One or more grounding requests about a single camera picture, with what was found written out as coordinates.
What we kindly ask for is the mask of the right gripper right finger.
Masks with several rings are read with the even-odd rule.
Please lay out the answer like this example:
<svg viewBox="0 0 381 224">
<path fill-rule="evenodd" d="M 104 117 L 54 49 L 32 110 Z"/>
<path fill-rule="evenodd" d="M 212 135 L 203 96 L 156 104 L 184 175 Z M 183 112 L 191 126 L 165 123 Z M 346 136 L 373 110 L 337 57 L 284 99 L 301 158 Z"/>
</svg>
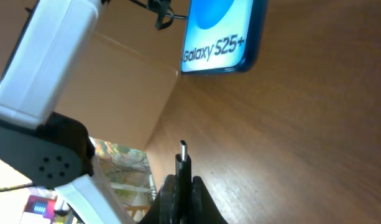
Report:
<svg viewBox="0 0 381 224">
<path fill-rule="evenodd" d="M 227 224 L 199 176 L 193 177 L 190 210 L 192 224 Z"/>
</svg>

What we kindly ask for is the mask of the blue Galaxy smartphone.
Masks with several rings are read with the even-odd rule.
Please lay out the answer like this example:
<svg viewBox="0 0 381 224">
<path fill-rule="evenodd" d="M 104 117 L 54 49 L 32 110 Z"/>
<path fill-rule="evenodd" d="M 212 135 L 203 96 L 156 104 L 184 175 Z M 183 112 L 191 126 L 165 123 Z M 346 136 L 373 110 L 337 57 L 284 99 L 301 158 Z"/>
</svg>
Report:
<svg viewBox="0 0 381 224">
<path fill-rule="evenodd" d="M 192 0 L 180 71 L 186 75 L 246 72 L 259 54 L 268 0 Z"/>
</svg>

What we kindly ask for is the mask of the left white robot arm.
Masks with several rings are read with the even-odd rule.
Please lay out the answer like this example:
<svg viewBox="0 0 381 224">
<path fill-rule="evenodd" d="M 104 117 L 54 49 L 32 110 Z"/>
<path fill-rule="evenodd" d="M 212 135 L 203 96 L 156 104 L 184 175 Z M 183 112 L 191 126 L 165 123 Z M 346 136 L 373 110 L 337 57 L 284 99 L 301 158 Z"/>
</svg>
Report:
<svg viewBox="0 0 381 224">
<path fill-rule="evenodd" d="M 55 111 L 108 6 L 99 0 L 41 0 L 0 79 L 0 159 L 34 186 L 57 191 L 85 223 L 132 223 L 101 172 L 85 126 Z"/>
</svg>

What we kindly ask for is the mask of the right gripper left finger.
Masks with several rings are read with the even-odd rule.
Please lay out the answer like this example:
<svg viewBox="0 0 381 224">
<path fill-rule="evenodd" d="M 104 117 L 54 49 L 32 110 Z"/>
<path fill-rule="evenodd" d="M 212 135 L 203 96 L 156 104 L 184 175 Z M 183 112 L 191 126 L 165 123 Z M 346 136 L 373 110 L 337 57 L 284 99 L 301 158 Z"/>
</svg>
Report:
<svg viewBox="0 0 381 224">
<path fill-rule="evenodd" d="M 173 224 L 175 223 L 174 214 L 174 190 L 175 176 L 166 176 L 155 200 L 149 211 L 138 222 L 138 224 Z"/>
</svg>

